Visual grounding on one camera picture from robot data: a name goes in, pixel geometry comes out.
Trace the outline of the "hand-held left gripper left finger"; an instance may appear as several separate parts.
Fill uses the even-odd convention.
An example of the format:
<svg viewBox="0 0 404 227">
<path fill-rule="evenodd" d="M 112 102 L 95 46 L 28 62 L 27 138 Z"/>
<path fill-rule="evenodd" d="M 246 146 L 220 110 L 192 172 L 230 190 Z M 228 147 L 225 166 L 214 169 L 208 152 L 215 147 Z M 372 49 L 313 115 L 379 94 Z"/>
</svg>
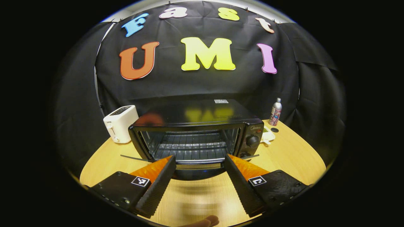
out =
<svg viewBox="0 0 404 227">
<path fill-rule="evenodd" d="M 117 171 L 90 190 L 125 211 L 150 218 L 175 170 L 175 157 L 171 155 L 132 173 Z"/>
</svg>

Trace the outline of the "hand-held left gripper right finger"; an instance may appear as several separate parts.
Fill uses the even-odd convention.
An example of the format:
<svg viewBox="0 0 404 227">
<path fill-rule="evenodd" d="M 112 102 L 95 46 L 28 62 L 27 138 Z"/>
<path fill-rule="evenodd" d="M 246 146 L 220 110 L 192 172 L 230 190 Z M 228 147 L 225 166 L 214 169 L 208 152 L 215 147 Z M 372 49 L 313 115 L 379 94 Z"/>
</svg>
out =
<svg viewBox="0 0 404 227">
<path fill-rule="evenodd" d="M 224 168 L 250 217 L 273 213 L 311 188 L 282 170 L 269 172 L 230 154 Z"/>
</svg>

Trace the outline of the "black electric oven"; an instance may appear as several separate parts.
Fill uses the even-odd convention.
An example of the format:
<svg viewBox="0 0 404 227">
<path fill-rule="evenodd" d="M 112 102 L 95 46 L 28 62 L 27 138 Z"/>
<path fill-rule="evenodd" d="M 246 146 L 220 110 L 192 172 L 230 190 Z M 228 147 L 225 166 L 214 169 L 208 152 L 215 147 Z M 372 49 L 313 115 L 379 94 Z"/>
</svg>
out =
<svg viewBox="0 0 404 227">
<path fill-rule="evenodd" d="M 234 99 L 156 105 L 128 127 L 140 157 L 150 163 L 172 156 L 173 179 L 195 181 L 222 174 L 228 155 L 255 155 L 264 122 Z"/>
</svg>

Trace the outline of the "white divided snack dish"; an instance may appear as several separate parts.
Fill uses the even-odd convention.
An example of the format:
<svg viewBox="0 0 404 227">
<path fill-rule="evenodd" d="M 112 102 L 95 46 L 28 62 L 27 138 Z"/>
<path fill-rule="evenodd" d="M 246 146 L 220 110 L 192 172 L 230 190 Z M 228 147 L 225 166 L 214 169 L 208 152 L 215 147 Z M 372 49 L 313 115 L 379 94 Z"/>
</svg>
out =
<svg viewBox="0 0 404 227">
<path fill-rule="evenodd" d="M 275 138 L 274 133 L 268 127 L 264 126 L 261 142 L 270 145 L 271 141 L 273 141 Z"/>
</svg>

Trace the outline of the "white toaster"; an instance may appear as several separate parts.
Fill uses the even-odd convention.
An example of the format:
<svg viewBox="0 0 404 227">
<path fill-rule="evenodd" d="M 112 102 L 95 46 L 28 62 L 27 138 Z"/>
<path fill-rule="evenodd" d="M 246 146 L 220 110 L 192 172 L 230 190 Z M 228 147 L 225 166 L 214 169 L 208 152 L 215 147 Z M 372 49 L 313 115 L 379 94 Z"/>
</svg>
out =
<svg viewBox="0 0 404 227">
<path fill-rule="evenodd" d="M 128 128 L 139 118 L 135 105 L 122 106 L 103 118 L 104 125 L 115 143 L 131 141 Z"/>
</svg>

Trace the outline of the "silver printed bottle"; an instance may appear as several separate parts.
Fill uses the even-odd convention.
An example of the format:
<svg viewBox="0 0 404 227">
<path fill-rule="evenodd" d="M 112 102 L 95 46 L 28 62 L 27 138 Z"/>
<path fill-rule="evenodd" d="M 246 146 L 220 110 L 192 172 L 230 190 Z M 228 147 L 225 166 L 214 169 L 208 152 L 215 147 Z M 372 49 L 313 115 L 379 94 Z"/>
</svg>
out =
<svg viewBox="0 0 404 227">
<path fill-rule="evenodd" d="M 269 124 L 270 125 L 277 125 L 280 115 L 282 111 L 282 104 L 281 104 L 281 98 L 277 98 L 276 102 L 272 106 L 271 110 L 271 116 L 269 119 Z"/>
</svg>

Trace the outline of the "black backdrop cloth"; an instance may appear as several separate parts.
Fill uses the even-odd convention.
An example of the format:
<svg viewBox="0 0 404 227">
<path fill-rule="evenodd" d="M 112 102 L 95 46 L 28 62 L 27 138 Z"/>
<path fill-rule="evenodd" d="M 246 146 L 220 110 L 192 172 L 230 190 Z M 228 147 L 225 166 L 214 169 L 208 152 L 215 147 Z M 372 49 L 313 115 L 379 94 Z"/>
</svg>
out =
<svg viewBox="0 0 404 227">
<path fill-rule="evenodd" d="M 55 77 L 50 110 L 55 150 L 79 176 L 109 137 L 103 117 L 124 105 L 143 115 L 152 105 L 234 99 L 268 119 L 281 98 L 280 121 L 329 165 L 342 147 L 346 98 L 342 75 L 323 46 L 297 23 L 276 23 L 236 6 L 238 21 L 222 19 L 227 4 L 191 1 L 145 9 L 90 29 L 66 54 Z M 231 41 L 234 70 L 181 69 L 183 38 L 209 47 Z"/>
</svg>

